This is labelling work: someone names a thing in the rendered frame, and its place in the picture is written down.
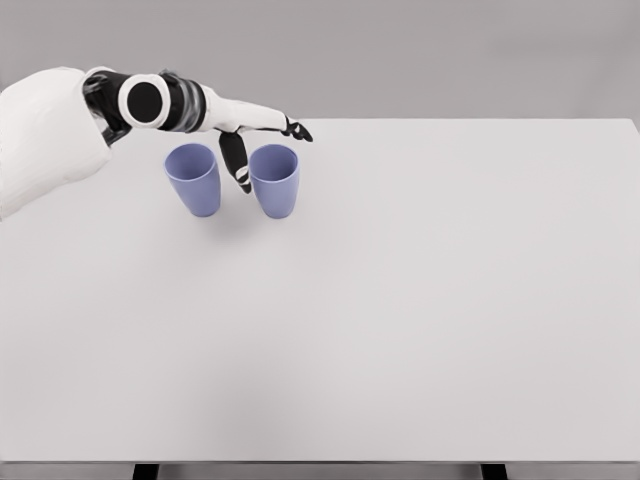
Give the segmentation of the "lavender plastic cup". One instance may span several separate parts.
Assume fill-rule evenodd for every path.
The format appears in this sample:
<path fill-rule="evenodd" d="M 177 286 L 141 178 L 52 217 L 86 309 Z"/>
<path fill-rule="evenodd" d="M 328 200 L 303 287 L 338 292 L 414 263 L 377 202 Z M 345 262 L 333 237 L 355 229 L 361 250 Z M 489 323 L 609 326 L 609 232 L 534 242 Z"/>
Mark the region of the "lavender plastic cup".
<path fill-rule="evenodd" d="M 174 148 L 164 160 L 174 191 L 196 217 L 214 215 L 221 206 L 221 180 L 214 152 L 206 145 L 188 143 Z"/>
<path fill-rule="evenodd" d="M 289 147 L 268 144 L 249 158 L 250 180 L 263 212 L 274 219 L 288 217 L 294 210 L 299 188 L 299 159 Z"/>

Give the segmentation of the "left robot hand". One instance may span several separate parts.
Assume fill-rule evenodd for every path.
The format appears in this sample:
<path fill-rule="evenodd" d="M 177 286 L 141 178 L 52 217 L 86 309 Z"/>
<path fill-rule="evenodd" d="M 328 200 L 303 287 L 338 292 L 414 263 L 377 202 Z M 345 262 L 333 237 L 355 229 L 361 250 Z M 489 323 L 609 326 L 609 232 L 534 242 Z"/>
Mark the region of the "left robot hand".
<path fill-rule="evenodd" d="M 248 155 L 241 133 L 246 130 L 273 131 L 296 140 L 312 142 L 309 130 L 282 111 L 250 102 L 222 99 L 216 106 L 215 129 L 220 131 L 219 146 L 229 174 L 241 190 L 249 194 L 252 184 Z"/>

